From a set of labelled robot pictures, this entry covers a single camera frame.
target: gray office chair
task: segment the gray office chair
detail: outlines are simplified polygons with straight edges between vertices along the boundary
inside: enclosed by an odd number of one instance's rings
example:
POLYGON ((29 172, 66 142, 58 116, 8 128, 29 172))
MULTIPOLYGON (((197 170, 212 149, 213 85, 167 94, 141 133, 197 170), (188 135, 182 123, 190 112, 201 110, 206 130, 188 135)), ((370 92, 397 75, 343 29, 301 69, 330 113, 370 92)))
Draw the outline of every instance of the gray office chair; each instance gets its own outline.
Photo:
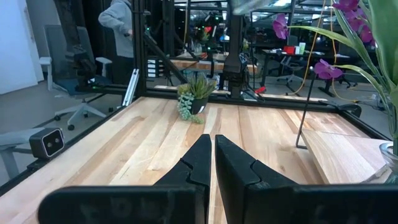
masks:
MULTIPOLYGON (((84 115, 86 118, 88 113, 92 113, 105 118, 106 115, 104 113, 90 106, 85 100, 88 97, 95 96, 95 94, 79 92, 75 90, 75 87, 78 85, 77 74, 76 71, 70 68, 65 59, 67 45, 62 27, 60 25, 47 25, 44 27, 44 32, 50 57, 40 58, 40 64, 45 65, 48 68, 47 81, 49 90, 52 90, 54 87, 66 92, 69 97, 82 99, 82 102, 77 106, 72 106, 70 108, 55 112, 54 119, 59 121, 61 114, 73 113, 72 117, 68 120, 68 130, 71 131, 75 129, 74 124, 81 115, 84 115)), ((86 28, 78 27, 78 33, 81 44, 88 52, 90 60, 95 62, 86 28)), ((112 61, 106 58, 96 58, 95 60, 103 64, 103 74, 96 75, 95 82, 104 85, 111 84, 111 81, 106 78, 106 65, 112 63, 112 61)))
MULTIPOLYGON (((299 45, 299 38, 291 35, 289 36, 289 46, 298 46, 299 45)), ((284 68, 288 68, 290 71, 292 71, 291 75, 284 75, 281 76, 277 79, 277 81, 279 80, 286 80, 287 83, 292 82, 292 81, 304 81, 303 78, 296 76, 294 73, 303 69, 304 68, 304 63, 305 61, 303 60, 294 60, 293 57, 289 57, 286 56, 282 59, 282 61, 280 62, 281 65, 284 66, 284 68)))

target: wooden block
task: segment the wooden block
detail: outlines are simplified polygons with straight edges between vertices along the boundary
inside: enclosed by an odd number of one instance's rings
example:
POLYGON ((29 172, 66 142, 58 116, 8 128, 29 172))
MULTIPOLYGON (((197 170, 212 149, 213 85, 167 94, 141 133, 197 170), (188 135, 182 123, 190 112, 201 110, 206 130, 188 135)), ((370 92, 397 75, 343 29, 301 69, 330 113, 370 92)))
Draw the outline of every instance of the wooden block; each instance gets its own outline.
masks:
POLYGON ((303 139, 327 184, 357 184, 386 163, 379 146, 386 141, 303 130, 303 139))

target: cable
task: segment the cable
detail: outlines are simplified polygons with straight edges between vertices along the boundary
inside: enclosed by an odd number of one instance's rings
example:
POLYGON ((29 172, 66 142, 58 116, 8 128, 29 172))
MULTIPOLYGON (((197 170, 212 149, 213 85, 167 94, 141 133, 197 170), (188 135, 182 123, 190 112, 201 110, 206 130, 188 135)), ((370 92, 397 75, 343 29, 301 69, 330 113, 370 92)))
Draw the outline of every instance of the cable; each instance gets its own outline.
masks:
MULTIPOLYGON (((319 28, 319 26, 320 26, 320 24, 321 24, 321 20, 322 20, 321 18, 322 18, 322 14, 323 14, 323 10, 324 10, 324 8, 325 8, 325 5, 326 5, 326 0, 323 0, 322 11, 321 11, 321 14, 320 14, 320 17, 319 17, 319 20, 318 20, 318 28, 319 28)), ((304 86, 304 84, 305 84, 305 79, 307 78, 307 75, 308 75, 308 69, 310 68, 310 62, 311 62, 312 51, 313 51, 313 48, 315 47, 315 42, 317 41, 317 35, 318 35, 318 33, 315 32, 315 35, 314 35, 314 37, 313 37, 312 46, 311 46, 310 55, 308 56, 307 67, 306 67, 306 69, 305 69, 305 74, 304 74, 303 82, 301 83, 301 86, 300 86, 300 88, 298 88, 297 91, 295 91, 294 93, 288 93, 288 95, 294 95, 294 94, 298 93, 298 92, 303 88, 303 86, 304 86)))
MULTIPOLYGON (((332 10, 332 8, 330 8, 330 31, 333 32, 332 17, 333 17, 333 10, 332 10)), ((335 40, 332 39, 332 40, 331 40, 331 43, 333 44, 333 53, 334 53, 334 58, 335 58, 335 61, 333 62, 333 64, 336 65, 337 57, 336 57, 336 45, 335 45, 335 40)), ((336 91, 336 89, 335 89, 335 78, 332 79, 332 81, 331 81, 331 86, 333 87, 333 91, 335 92, 335 95, 336 95, 339 99, 345 100, 345 101, 349 101, 349 102, 352 102, 352 103, 358 103, 358 102, 359 102, 359 100, 349 100, 349 99, 343 98, 343 97, 341 97, 339 94, 337 94, 337 91, 336 91)))

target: wooden table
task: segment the wooden table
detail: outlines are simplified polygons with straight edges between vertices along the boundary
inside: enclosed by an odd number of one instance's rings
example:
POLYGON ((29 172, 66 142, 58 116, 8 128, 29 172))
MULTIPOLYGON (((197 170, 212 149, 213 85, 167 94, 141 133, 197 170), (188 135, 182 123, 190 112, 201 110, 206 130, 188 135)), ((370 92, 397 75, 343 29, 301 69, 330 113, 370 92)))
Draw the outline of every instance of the wooden table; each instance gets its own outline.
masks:
MULTIPOLYGON (((296 149, 303 111, 208 104, 205 124, 182 121, 177 101, 139 98, 0 198, 1 223, 37 223, 40 201, 70 185, 152 185, 203 133, 223 134, 300 184, 322 184, 308 151, 296 149)), ((305 129, 366 137, 337 114, 308 112, 305 129)), ((215 167, 214 156, 212 167, 215 167)), ((209 223, 226 223, 212 170, 209 223)))
MULTIPOLYGON (((192 58, 191 55, 188 53, 181 54, 178 57, 192 58)), ((214 54, 213 58, 215 60, 224 61, 226 59, 226 55, 214 54)), ((177 68, 180 68, 180 69, 188 68, 189 70, 199 70, 199 71, 206 70, 207 72, 209 72, 211 70, 211 63, 207 62, 207 61, 194 62, 191 60, 184 60, 184 59, 171 60, 171 61, 177 68)), ((214 64, 215 73, 223 73, 223 69, 224 69, 223 62, 216 62, 214 64)), ((249 73, 252 74, 253 73, 253 65, 248 65, 248 69, 249 69, 249 73)), ((257 73, 257 66, 254 66, 254 73, 257 73)))
MULTIPOLYGON (((163 90, 177 90, 176 86, 163 86, 163 85, 156 85, 155 88, 163 89, 163 90)), ((214 94, 229 94, 226 90, 215 90, 213 91, 214 94)), ((307 100, 307 97, 301 96, 285 96, 285 95, 273 95, 267 93, 261 93, 262 97, 269 97, 269 98, 279 98, 279 99, 290 99, 290 100, 307 100)), ((310 98, 310 101, 328 101, 327 99, 322 98, 310 98)))

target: person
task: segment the person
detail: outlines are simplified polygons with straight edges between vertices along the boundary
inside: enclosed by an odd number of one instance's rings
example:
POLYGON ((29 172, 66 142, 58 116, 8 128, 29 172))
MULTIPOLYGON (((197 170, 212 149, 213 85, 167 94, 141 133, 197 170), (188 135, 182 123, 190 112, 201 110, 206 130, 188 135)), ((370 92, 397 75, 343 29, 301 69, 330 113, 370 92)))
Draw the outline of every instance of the person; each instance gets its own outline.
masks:
POLYGON ((113 30, 117 59, 113 83, 128 85, 134 70, 134 46, 132 43, 132 0, 112 0, 110 7, 103 11, 99 23, 113 30))

